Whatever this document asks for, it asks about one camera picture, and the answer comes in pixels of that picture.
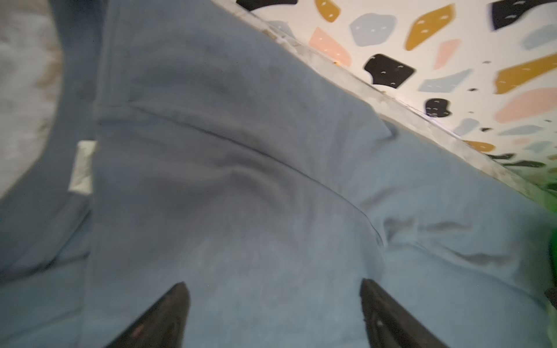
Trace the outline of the grey blue t shirt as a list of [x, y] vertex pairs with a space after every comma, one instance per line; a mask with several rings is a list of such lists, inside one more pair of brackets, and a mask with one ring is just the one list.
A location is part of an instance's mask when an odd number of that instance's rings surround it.
[[175, 284], [184, 347], [368, 347], [376, 281], [449, 347], [549, 347], [532, 201], [211, 1], [51, 1], [46, 149], [1, 199], [1, 346], [105, 347]]

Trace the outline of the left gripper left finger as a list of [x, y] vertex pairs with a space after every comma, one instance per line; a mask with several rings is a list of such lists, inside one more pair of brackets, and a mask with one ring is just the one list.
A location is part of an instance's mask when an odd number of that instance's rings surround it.
[[181, 347], [190, 305], [190, 293], [186, 284], [175, 284], [111, 341], [107, 348]]

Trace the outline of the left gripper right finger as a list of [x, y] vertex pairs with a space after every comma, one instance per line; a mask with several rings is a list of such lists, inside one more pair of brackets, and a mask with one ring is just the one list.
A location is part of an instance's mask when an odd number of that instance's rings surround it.
[[447, 348], [377, 282], [364, 278], [360, 298], [371, 347]]

